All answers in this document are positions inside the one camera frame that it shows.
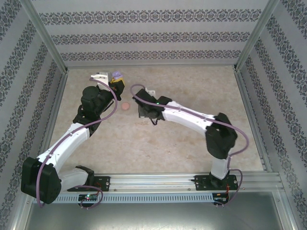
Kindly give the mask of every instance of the black mounting plate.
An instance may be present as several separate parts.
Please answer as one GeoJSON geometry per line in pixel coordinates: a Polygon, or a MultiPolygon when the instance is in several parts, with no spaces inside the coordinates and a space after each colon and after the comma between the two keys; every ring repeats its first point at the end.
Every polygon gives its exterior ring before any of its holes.
{"type": "Polygon", "coordinates": [[[196,191],[217,191],[217,190],[226,190],[227,185],[229,186],[229,190],[237,190],[238,189],[238,181],[236,180],[235,175],[228,174],[223,180],[221,180],[221,184],[217,187],[212,184],[212,177],[209,175],[196,175],[194,176],[196,191]]]}
{"type": "MultiPolygon", "coordinates": [[[[110,177],[109,176],[95,176],[94,183],[92,186],[100,188],[103,192],[108,192],[110,188],[110,177]]],[[[97,192],[93,188],[70,188],[68,192],[97,192]]]]}

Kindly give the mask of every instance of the wall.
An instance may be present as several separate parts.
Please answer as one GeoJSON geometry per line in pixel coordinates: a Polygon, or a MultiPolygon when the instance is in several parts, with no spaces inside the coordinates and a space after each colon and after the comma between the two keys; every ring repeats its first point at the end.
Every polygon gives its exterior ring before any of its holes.
{"type": "Polygon", "coordinates": [[[271,165],[307,229],[307,1],[281,0],[241,70],[271,165]]]}
{"type": "Polygon", "coordinates": [[[235,64],[268,0],[34,0],[66,65],[235,64]]]}
{"type": "Polygon", "coordinates": [[[17,0],[0,0],[0,230],[20,191],[22,163],[45,135],[61,71],[17,0]]]}

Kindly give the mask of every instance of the floor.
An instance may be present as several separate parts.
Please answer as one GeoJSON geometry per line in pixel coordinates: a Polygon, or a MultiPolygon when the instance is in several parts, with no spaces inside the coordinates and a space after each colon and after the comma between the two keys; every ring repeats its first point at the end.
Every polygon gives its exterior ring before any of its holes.
{"type": "MultiPolygon", "coordinates": [[[[82,91],[89,85],[91,74],[119,70],[126,88],[122,101],[130,109],[120,107],[101,123],[93,136],[66,161],[62,170],[83,165],[95,173],[188,173],[209,172],[212,156],[206,141],[197,132],[176,123],[160,121],[153,126],[146,118],[138,118],[137,104],[129,92],[131,85],[141,83],[156,91],[156,97],[170,97],[181,105],[205,114],[225,113],[233,125],[250,138],[250,147],[235,156],[231,168],[244,171],[263,170],[231,66],[228,67],[126,67],[117,69],[73,69],[69,71],[51,144],[72,123],[81,104],[82,91]]],[[[107,115],[112,108],[102,114],[107,115]]],[[[235,150],[245,140],[238,135],[235,150]]]]}

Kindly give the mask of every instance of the cable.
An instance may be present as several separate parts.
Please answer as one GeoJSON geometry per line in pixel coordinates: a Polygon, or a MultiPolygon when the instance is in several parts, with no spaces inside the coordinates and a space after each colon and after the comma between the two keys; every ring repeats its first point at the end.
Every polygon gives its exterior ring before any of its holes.
{"type": "Polygon", "coordinates": [[[83,209],[83,208],[85,208],[85,209],[94,208],[94,207],[96,207],[97,205],[99,205],[99,204],[101,203],[102,199],[103,199],[103,196],[104,196],[104,195],[103,195],[103,192],[102,192],[102,190],[101,190],[100,188],[97,188],[97,187],[94,187],[94,186],[89,186],[89,185],[78,185],[78,186],[75,186],[75,188],[93,188],[93,189],[97,189],[98,193],[99,193],[99,192],[101,193],[101,198],[100,198],[100,200],[99,200],[97,203],[95,203],[95,204],[93,204],[92,206],[90,206],[90,207],[84,207],[84,206],[82,206],[82,203],[83,203],[83,201],[84,201],[84,200],[82,200],[81,203],[80,203],[80,206],[81,206],[82,209],[83,209]]]}
{"type": "MultiPolygon", "coordinates": [[[[114,109],[112,110],[112,112],[111,112],[108,116],[106,116],[106,117],[104,117],[104,118],[101,118],[101,119],[99,119],[99,120],[97,120],[97,121],[93,121],[93,122],[91,122],[91,123],[89,123],[89,124],[86,124],[86,125],[84,125],[84,126],[81,126],[81,127],[77,128],[77,129],[75,129],[74,131],[68,133],[66,136],[64,136],[64,137],[54,146],[54,148],[53,148],[53,149],[50,151],[50,153],[46,156],[45,160],[43,161],[42,165],[41,165],[40,168],[39,168],[39,171],[38,171],[38,174],[37,174],[37,179],[36,179],[36,200],[37,200],[37,204],[39,205],[40,208],[42,208],[42,207],[45,205],[45,203],[43,203],[43,204],[40,203],[40,194],[39,194],[40,177],[41,177],[41,175],[42,175],[42,171],[43,171],[44,166],[46,165],[46,163],[47,163],[47,161],[49,160],[49,158],[51,158],[51,156],[52,156],[52,154],[54,153],[54,151],[55,151],[55,150],[59,147],[59,145],[60,145],[61,143],[63,143],[63,141],[66,140],[66,138],[68,138],[71,134],[74,134],[75,132],[79,131],[79,130],[82,129],[82,128],[86,128],[86,127],[89,127],[89,126],[94,125],[94,124],[96,124],[96,123],[99,123],[99,122],[102,122],[102,121],[104,121],[104,120],[107,120],[109,117],[111,117],[111,116],[115,113],[115,111],[116,111],[116,109],[117,109],[118,101],[117,101],[117,97],[116,97],[115,93],[113,92],[113,90],[112,90],[108,85],[104,84],[103,82],[101,82],[101,81],[99,81],[99,80],[96,80],[96,79],[93,79],[93,78],[90,78],[89,80],[90,80],[90,81],[95,81],[95,82],[98,82],[98,83],[104,85],[104,86],[112,93],[112,95],[113,95],[113,97],[114,97],[114,101],[115,101],[114,109]]],[[[91,186],[89,186],[89,185],[82,185],[82,186],[83,186],[83,187],[88,187],[88,188],[91,187],[91,186]]]]}
{"type": "Polygon", "coordinates": [[[198,117],[198,118],[200,118],[200,119],[204,119],[204,120],[207,120],[207,121],[210,121],[210,122],[219,124],[219,125],[223,125],[223,126],[232,128],[232,129],[238,131],[239,133],[241,133],[241,134],[244,136],[244,138],[245,138],[245,140],[246,140],[246,145],[245,145],[245,147],[242,148],[242,149],[239,150],[239,151],[236,151],[236,152],[234,152],[234,153],[229,154],[229,157],[228,157],[227,169],[230,170],[230,171],[239,171],[240,174],[241,174],[241,178],[240,178],[240,183],[239,183],[239,185],[238,185],[238,189],[236,190],[236,192],[235,192],[235,194],[233,195],[233,197],[226,203],[226,204],[229,204],[229,203],[235,198],[235,196],[237,195],[237,193],[238,193],[238,191],[239,191],[239,189],[240,189],[240,187],[241,187],[241,185],[242,185],[242,181],[243,181],[243,173],[242,173],[241,170],[239,170],[239,169],[230,169],[230,168],[229,168],[229,166],[230,166],[230,161],[231,161],[232,156],[237,155],[237,154],[239,154],[239,153],[242,153],[242,152],[244,152],[244,151],[248,148],[248,146],[249,146],[249,139],[248,139],[248,136],[247,136],[241,129],[239,129],[239,128],[235,127],[235,126],[232,126],[232,125],[227,124],[227,123],[224,123],[224,122],[220,122],[220,121],[216,121],[216,120],[213,120],[213,119],[204,117],[204,116],[199,115],[199,114],[197,114],[197,113],[194,113],[194,112],[192,112],[192,111],[190,111],[190,110],[187,110],[187,109],[184,109],[184,108],[179,108],[179,107],[176,107],[176,106],[170,106],[170,105],[164,105],[164,104],[155,104],[155,103],[152,103],[152,102],[145,101],[145,100],[143,100],[142,98],[136,96],[136,95],[133,93],[132,90],[133,90],[133,88],[136,87],[136,86],[141,86],[143,89],[145,89],[145,86],[143,86],[142,84],[134,84],[134,85],[132,85],[132,86],[130,87],[130,93],[133,95],[134,98],[136,98],[136,99],[139,100],[140,102],[143,102],[143,103],[145,103],[145,104],[149,104],[149,105],[152,105],[152,106],[157,106],[157,107],[162,107],[162,108],[169,108],[169,109],[180,110],[180,111],[186,112],[186,113],[188,113],[188,114],[191,114],[191,115],[193,115],[193,116],[196,116],[196,117],[198,117]]]}

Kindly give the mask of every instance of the purple object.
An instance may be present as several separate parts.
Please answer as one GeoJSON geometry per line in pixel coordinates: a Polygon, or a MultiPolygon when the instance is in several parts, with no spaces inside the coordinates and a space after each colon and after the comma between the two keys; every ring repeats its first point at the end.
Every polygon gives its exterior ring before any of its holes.
{"type": "Polygon", "coordinates": [[[123,75],[121,74],[121,72],[115,71],[115,72],[112,73],[112,77],[114,78],[114,80],[118,80],[118,79],[122,78],[123,75]]]}

